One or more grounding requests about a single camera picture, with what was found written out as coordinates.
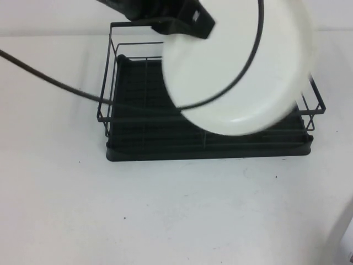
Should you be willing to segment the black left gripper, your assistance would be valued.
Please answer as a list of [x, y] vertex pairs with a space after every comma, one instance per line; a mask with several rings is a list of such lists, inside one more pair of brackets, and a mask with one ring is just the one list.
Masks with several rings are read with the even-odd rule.
[[129, 21], [158, 19], [151, 28], [162, 35], [207, 39], [216, 22], [200, 1], [101, 0]]

